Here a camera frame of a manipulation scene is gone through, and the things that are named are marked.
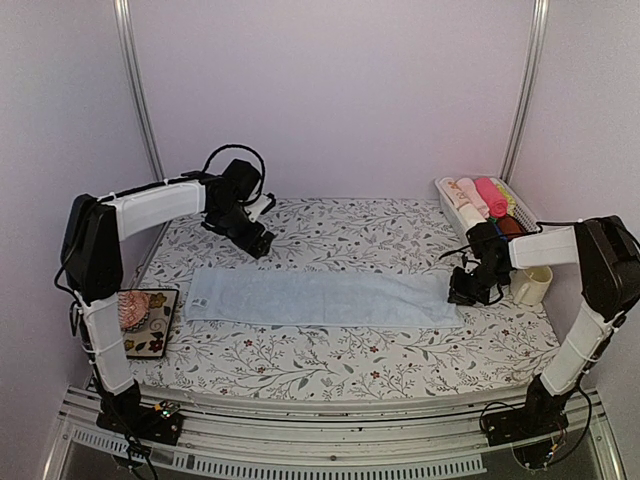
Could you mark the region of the light blue cloth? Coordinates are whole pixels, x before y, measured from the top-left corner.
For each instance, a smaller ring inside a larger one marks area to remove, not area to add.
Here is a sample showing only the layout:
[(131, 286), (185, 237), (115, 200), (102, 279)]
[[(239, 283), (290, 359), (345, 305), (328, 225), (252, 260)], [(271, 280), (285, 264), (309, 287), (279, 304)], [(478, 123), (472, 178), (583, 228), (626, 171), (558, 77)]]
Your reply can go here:
[[(188, 321), (252, 325), (457, 328), (446, 272), (425, 274), (201, 268), (184, 301)], [(192, 305), (206, 298), (208, 306)]]

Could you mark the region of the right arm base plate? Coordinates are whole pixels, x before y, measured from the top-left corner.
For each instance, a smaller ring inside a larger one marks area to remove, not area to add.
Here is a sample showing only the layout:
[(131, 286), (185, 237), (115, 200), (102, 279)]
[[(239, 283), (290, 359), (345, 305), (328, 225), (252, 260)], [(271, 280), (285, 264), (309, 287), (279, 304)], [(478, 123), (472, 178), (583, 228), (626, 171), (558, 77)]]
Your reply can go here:
[(536, 417), (527, 414), (525, 407), (516, 408), (499, 401), (486, 405), (479, 417), (479, 428), (490, 446), (561, 433), (568, 426), (569, 422), (563, 411)]

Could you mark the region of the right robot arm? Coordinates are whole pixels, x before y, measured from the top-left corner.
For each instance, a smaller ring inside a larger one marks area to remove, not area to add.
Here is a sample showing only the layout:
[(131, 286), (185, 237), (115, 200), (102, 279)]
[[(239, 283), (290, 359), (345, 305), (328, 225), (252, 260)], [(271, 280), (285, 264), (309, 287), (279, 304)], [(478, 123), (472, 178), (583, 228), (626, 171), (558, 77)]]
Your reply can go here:
[(530, 382), (525, 403), (482, 415), (481, 430), (492, 445), (551, 434), (567, 428), (564, 413), (587, 371), (602, 356), (615, 331), (639, 301), (639, 243), (617, 216), (575, 222), (540, 222), (534, 232), (498, 234), (480, 223), (467, 233), (476, 266), (453, 270), (448, 302), (494, 304), (508, 275), (527, 268), (575, 264), (581, 303), (559, 350)]

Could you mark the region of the cream white towel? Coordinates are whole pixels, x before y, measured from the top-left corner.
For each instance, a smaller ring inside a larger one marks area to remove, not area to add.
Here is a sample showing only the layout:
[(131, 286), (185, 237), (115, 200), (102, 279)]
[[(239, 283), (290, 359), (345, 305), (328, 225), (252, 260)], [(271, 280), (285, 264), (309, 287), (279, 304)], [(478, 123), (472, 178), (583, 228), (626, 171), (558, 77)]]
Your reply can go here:
[(467, 231), (474, 226), (486, 222), (486, 218), (479, 212), (479, 210), (472, 204), (465, 204), (459, 210), (458, 213), (461, 217), (461, 223), (464, 230)]

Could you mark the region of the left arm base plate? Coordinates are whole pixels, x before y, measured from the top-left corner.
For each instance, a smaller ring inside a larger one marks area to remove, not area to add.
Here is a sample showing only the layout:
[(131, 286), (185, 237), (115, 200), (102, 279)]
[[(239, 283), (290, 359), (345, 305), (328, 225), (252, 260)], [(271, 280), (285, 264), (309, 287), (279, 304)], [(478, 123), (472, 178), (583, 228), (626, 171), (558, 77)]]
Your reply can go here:
[(126, 439), (176, 446), (184, 420), (181, 413), (169, 413), (163, 405), (158, 408), (142, 405), (114, 407), (102, 400), (96, 424), (102, 429), (122, 434)]

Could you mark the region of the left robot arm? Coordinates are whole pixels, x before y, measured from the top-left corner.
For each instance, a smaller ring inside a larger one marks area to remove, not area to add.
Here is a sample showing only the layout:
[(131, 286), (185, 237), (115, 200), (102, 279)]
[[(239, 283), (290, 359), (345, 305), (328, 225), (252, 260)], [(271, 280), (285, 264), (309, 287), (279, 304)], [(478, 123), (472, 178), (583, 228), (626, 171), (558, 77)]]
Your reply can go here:
[(258, 220), (275, 206), (264, 191), (266, 167), (234, 159), (220, 174), (207, 169), (103, 197), (77, 196), (63, 240), (61, 290), (81, 311), (88, 356), (100, 387), (103, 410), (128, 434), (148, 426), (140, 389), (126, 358), (119, 325), (118, 293), (123, 281), (121, 244), (142, 231), (200, 214), (203, 227), (229, 239), (255, 259), (269, 253), (274, 234)]

